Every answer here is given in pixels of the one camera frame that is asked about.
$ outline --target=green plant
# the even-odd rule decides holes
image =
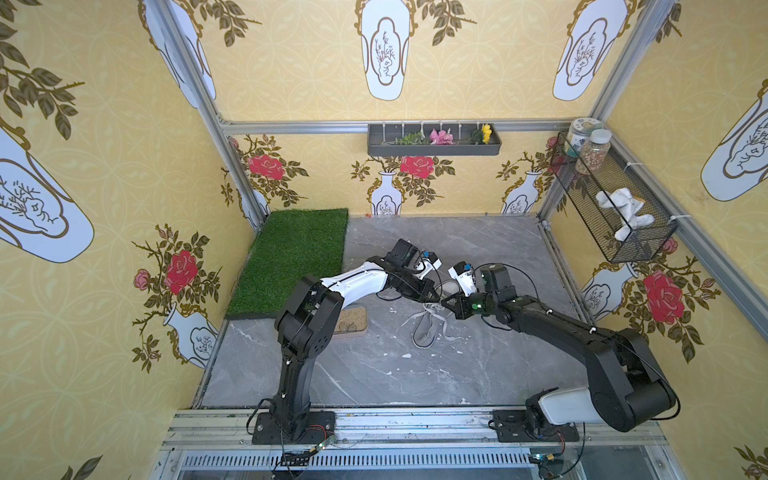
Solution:
[[[422,135],[422,132],[420,131],[415,131],[412,134],[407,134],[403,138],[395,139],[395,145],[423,145],[427,143],[424,135]]]

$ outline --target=glass jar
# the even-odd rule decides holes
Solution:
[[[602,167],[610,149],[611,131],[601,129],[593,131],[589,136],[589,140],[581,148],[581,153],[579,154],[581,161],[576,162],[576,171],[582,175],[589,175],[590,171],[597,171]]]

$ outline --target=white cloth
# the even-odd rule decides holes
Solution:
[[[610,196],[604,190],[595,195],[600,208],[614,208],[619,211],[622,228],[614,233],[614,238],[623,242],[629,237],[634,228],[646,227],[654,222],[654,216],[650,214],[636,216],[635,214],[645,205],[645,202],[632,197],[628,188],[618,188]]]

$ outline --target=red rose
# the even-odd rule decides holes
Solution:
[[[435,171],[435,161],[430,157],[405,157],[400,164],[400,171],[414,177],[427,178]]]
[[[178,295],[197,276],[197,260],[186,250],[177,253],[170,259],[168,273],[165,277],[165,286],[174,295]]]
[[[654,316],[654,320],[672,325],[676,318],[683,316],[683,290],[674,284],[672,279],[664,275],[661,270],[656,270],[643,280],[645,292],[648,296],[648,308]]]
[[[274,158],[270,158],[269,155],[251,158],[248,160],[248,167],[255,174],[263,175],[272,180],[282,180],[283,175],[286,173],[283,169],[283,164]]]

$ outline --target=metal grate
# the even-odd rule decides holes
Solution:
[[[449,449],[328,449],[310,459],[307,467],[292,470],[393,470],[411,468],[530,468],[524,447]],[[279,450],[189,451],[182,470],[269,471],[280,460]]]
[[[562,132],[558,135],[557,146],[561,155],[552,161],[551,169],[587,224],[605,258],[611,263],[638,262],[653,258],[677,229],[677,221],[670,222],[670,211],[634,173],[632,167],[627,168],[626,162],[615,148],[611,147],[605,162],[596,171],[592,171],[580,158],[562,153],[565,141],[565,132]],[[577,163],[589,171],[589,175],[579,173],[576,170]],[[616,208],[600,208],[595,196],[600,191],[610,195],[614,190],[623,187],[629,188],[634,197],[645,200],[645,205],[638,214],[651,214],[654,216],[654,222],[647,227],[631,229],[627,239],[620,242],[614,238],[614,233],[624,225],[621,214]]]

